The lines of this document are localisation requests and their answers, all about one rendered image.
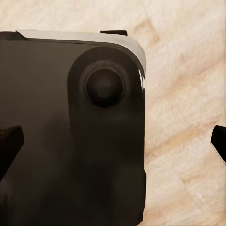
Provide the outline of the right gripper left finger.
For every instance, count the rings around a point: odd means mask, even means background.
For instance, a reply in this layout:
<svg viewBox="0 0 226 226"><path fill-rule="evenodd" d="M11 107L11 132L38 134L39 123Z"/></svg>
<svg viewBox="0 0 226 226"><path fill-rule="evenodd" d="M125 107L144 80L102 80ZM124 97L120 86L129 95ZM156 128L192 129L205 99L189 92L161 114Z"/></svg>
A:
<svg viewBox="0 0 226 226"><path fill-rule="evenodd" d="M20 125L0 130L0 182L24 144Z"/></svg>

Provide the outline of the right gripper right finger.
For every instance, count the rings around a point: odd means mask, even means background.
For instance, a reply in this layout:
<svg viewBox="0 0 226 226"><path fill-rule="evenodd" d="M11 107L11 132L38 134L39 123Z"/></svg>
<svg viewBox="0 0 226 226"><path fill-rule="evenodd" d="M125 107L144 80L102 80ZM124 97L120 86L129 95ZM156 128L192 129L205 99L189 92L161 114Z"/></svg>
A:
<svg viewBox="0 0 226 226"><path fill-rule="evenodd" d="M211 142L226 163L226 127L219 125L215 126Z"/></svg>

